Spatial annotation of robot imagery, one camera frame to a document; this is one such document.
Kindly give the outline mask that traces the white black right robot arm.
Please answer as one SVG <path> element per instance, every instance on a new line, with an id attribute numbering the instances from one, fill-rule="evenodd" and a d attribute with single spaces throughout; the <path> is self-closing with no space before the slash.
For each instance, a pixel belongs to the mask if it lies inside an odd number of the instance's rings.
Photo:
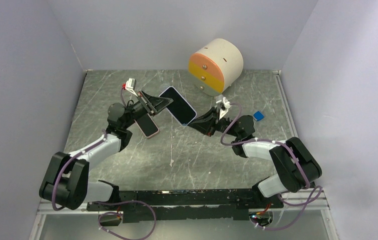
<path id="1" fill-rule="evenodd" d="M 287 140 L 269 140 L 255 137 L 254 118 L 239 115 L 235 120 L 219 117 L 218 109 L 213 107 L 206 114 L 196 118 L 189 127 L 211 136 L 221 132 L 231 135 L 235 140 L 228 143 L 233 152 L 242 158 L 260 158 L 274 164 L 276 174 L 261 180 L 252 193 L 255 206 L 265 207 L 271 197 L 285 193 L 296 193 L 309 188 L 313 181 L 322 176 L 322 169 L 315 158 L 297 137 Z"/>

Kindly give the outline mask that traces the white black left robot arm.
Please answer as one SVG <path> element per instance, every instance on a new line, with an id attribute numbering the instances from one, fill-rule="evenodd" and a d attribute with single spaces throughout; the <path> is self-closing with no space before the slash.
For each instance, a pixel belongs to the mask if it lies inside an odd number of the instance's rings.
<path id="1" fill-rule="evenodd" d="M 108 108 L 108 125 L 101 136 L 82 149 L 70 153 L 57 152 L 49 163 L 39 196 L 52 203 L 56 211 L 77 209 L 82 203 L 100 202 L 107 210 L 120 203 L 119 188 L 105 181 L 89 181 L 90 171 L 108 157 L 121 152 L 129 144 L 128 128 L 140 118 L 154 116 L 173 102 L 171 98 L 137 93 L 137 102 L 125 106 L 113 103 Z"/>

